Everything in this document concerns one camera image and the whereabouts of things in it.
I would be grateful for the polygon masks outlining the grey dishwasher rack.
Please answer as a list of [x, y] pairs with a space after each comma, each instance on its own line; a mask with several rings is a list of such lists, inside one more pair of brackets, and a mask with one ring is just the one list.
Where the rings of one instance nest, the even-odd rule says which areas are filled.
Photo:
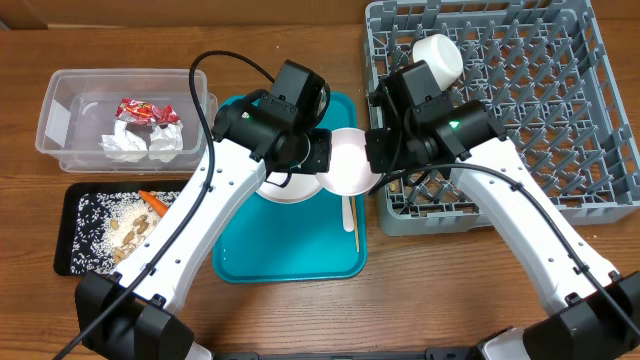
[[364, 11], [365, 87], [409, 64], [413, 45], [435, 34], [464, 61], [453, 101], [494, 112], [570, 223], [614, 223], [638, 209], [639, 152], [589, 2], [373, 2]]

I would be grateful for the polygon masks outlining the black plastic tray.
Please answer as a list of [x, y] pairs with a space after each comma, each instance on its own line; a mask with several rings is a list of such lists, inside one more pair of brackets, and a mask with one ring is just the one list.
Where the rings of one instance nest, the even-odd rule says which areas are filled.
[[116, 206], [139, 190], [179, 193], [186, 180], [82, 182], [71, 185], [64, 197], [54, 258], [60, 276], [81, 276], [88, 269], [109, 272], [114, 262], [98, 250], [105, 245], [103, 235]]

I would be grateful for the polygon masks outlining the wooden chopstick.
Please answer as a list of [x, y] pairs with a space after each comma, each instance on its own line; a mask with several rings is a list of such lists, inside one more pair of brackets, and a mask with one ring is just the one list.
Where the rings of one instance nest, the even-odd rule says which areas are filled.
[[356, 206], [356, 198], [350, 197], [350, 205], [352, 210], [352, 218], [354, 223], [354, 237], [355, 237], [355, 246], [356, 252], [360, 252], [360, 239], [359, 239], [359, 226], [358, 226], [358, 216], [357, 216], [357, 206]]

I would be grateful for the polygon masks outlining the red snack wrapper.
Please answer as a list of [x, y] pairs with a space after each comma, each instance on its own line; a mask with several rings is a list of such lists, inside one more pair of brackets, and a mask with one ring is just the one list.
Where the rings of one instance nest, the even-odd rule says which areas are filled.
[[171, 105], [164, 108], [152, 103], [123, 98], [119, 104], [115, 118], [120, 121], [140, 126], [177, 124], [181, 118]]

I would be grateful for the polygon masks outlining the teal plastic tray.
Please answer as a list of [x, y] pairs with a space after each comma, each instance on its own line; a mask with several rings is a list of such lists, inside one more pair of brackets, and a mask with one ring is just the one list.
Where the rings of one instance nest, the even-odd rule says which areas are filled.
[[364, 197], [356, 198], [360, 252], [342, 223], [341, 197], [325, 190], [298, 203], [275, 203], [257, 191], [237, 211], [212, 250], [229, 283], [344, 279], [367, 261]]

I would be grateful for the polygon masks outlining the rice and peanut leftovers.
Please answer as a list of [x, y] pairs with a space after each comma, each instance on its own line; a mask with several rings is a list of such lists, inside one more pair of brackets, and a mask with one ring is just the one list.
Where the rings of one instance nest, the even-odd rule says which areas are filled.
[[71, 206], [69, 273], [106, 275], [155, 230], [160, 216], [136, 192], [88, 193]]

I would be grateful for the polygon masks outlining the small pink bowl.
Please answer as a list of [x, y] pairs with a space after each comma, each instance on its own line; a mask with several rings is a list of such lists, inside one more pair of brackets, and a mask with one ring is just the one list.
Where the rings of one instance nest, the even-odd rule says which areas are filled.
[[372, 172], [365, 145], [365, 132], [361, 129], [333, 130], [329, 171], [315, 175], [319, 184], [343, 197], [368, 192], [382, 175]]

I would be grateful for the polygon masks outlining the pink plate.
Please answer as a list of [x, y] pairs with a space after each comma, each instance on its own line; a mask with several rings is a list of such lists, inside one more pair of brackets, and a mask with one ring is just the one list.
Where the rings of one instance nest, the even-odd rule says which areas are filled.
[[314, 175], [272, 172], [257, 193], [275, 203], [292, 204], [305, 201], [321, 190]]

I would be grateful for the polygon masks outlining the clear plastic bin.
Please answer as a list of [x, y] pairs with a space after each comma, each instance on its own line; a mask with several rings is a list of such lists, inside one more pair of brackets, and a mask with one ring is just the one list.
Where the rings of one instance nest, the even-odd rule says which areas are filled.
[[[186, 69], [67, 69], [55, 72], [43, 100], [36, 149], [53, 156], [67, 172], [177, 173], [192, 172], [206, 143], [188, 86]], [[123, 98], [171, 105], [182, 123], [183, 149], [170, 162], [116, 162], [105, 156], [102, 135], [113, 133]], [[147, 145], [156, 126], [128, 124], [127, 130]]]

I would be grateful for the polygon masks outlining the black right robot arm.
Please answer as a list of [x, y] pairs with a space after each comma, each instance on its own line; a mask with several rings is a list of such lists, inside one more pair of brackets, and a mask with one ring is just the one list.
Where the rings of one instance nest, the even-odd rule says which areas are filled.
[[489, 218], [525, 269], [548, 317], [478, 343], [471, 359], [617, 359], [639, 346], [639, 275], [622, 276], [568, 223], [526, 170], [493, 112], [454, 106], [424, 61], [368, 96], [384, 127], [366, 133], [377, 189], [439, 171]]

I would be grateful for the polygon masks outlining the white tissue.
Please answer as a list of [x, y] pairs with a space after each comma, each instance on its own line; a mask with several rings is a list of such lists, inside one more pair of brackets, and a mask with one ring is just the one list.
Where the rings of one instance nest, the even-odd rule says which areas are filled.
[[116, 120], [113, 133], [101, 136], [100, 145], [105, 156], [113, 161], [138, 162], [147, 155], [146, 142], [127, 130], [127, 125], [125, 121]]
[[182, 123], [156, 126], [150, 135], [149, 158], [164, 163], [172, 161], [183, 149]]

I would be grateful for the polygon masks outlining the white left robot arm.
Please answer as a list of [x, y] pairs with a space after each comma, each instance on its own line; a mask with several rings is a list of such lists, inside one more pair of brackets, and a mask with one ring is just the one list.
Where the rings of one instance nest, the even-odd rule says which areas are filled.
[[211, 359], [178, 314], [205, 258], [238, 209], [272, 172], [329, 169], [331, 133], [319, 128], [327, 82], [287, 60], [270, 89], [223, 105], [202, 123], [207, 148], [157, 227], [108, 276], [87, 273], [75, 290], [82, 344], [108, 359]]

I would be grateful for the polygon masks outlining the orange carrot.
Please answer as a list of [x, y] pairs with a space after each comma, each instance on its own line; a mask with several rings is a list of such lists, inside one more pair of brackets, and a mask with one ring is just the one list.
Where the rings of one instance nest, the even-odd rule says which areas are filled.
[[150, 192], [139, 190], [138, 195], [160, 218], [168, 212], [169, 207]]

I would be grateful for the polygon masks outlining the white plastic fork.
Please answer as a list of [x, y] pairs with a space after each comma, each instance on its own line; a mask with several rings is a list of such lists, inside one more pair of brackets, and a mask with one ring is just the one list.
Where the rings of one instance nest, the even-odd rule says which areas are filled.
[[353, 210], [351, 205], [351, 199], [349, 197], [341, 198], [342, 205], [342, 223], [346, 232], [353, 232], [355, 229]]

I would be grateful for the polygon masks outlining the white bowl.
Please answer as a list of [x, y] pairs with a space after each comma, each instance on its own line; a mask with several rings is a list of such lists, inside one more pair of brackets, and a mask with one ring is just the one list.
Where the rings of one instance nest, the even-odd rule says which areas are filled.
[[412, 48], [414, 63], [425, 61], [439, 88], [447, 90], [463, 73], [463, 59], [456, 44], [443, 34], [418, 40]]

